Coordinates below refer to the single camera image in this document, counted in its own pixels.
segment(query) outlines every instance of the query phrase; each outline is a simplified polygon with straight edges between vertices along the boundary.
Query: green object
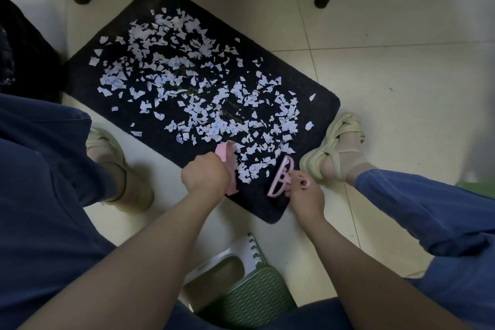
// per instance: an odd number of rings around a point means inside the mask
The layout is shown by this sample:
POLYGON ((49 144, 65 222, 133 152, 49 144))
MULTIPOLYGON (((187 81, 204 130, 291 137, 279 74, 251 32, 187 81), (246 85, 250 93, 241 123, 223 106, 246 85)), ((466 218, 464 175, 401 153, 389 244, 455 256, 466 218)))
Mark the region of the green object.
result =
POLYGON ((460 181, 456 186, 483 196, 495 197, 495 181, 494 183, 467 183, 460 181))
POLYGON ((297 308, 280 273, 259 264, 224 297, 200 310, 205 321, 232 330, 248 330, 273 321, 279 314, 297 308))

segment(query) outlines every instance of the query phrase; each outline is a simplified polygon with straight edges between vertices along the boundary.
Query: black bag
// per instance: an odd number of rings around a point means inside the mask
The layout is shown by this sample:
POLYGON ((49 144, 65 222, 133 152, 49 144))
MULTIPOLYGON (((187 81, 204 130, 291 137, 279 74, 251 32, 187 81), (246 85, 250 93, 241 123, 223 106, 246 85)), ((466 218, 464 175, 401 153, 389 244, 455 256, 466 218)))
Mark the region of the black bag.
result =
POLYGON ((0 93, 60 102, 63 81, 53 47, 10 0, 0 0, 0 93))

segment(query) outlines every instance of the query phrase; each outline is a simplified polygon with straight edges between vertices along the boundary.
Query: forearm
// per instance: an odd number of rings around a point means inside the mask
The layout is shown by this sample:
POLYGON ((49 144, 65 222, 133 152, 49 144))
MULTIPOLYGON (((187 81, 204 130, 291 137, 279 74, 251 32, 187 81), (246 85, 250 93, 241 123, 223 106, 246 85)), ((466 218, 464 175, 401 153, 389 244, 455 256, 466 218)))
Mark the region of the forearm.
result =
POLYGON ((308 227, 307 234, 356 330, 469 328, 328 222, 308 227))
POLYGON ((217 198, 191 193, 35 313, 21 329, 162 329, 217 198))

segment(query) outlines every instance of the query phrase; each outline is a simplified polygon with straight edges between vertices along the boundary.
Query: tile floor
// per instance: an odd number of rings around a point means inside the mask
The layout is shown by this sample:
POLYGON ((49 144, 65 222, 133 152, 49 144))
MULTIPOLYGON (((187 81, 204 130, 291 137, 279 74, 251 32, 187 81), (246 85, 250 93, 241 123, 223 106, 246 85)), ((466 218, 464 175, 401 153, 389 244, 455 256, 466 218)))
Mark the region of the tile floor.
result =
MULTIPOLYGON (((74 54, 131 0, 68 1, 74 54)), ((362 115, 370 161, 446 183, 495 167, 495 11, 489 0, 193 0, 338 95, 362 115)), ((128 162, 155 188, 152 209, 128 216, 95 204, 96 227, 120 244, 184 194, 180 169, 74 99, 121 142, 128 162)), ((430 261, 418 243, 355 189, 328 183, 325 216, 366 253, 402 276, 430 261)), ((191 267, 252 232, 299 305, 335 291, 288 210, 269 226, 225 200, 205 224, 191 267)))

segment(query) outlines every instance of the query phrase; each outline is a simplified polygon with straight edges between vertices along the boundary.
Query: beige sandal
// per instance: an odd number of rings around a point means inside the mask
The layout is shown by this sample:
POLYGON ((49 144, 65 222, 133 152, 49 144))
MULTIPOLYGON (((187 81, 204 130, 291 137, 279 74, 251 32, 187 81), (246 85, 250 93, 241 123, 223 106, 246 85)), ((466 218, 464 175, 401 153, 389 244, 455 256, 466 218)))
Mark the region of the beige sandal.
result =
POLYGON ((153 202, 153 190, 129 169, 125 163, 124 152, 117 140, 106 130, 92 127, 86 141, 86 149, 104 147, 113 152, 113 156, 99 163, 113 163, 126 173, 125 189, 122 196, 113 201, 102 201, 104 205, 113 205, 126 213, 140 213, 148 209, 153 202))
POLYGON ((319 148, 306 153, 301 158, 299 162, 300 169, 306 171, 315 180, 322 180, 323 175, 321 174, 321 164, 325 158, 330 155, 334 164, 337 179, 344 180, 340 167, 339 153, 360 152, 355 149, 346 149, 342 151, 337 151, 335 149, 339 143, 339 136, 346 132, 357 132, 360 134, 359 137, 361 142, 364 141, 364 133, 359 123, 355 120, 354 113, 346 112, 344 114, 340 114, 334 119, 334 121, 332 121, 325 135, 325 143, 319 148))

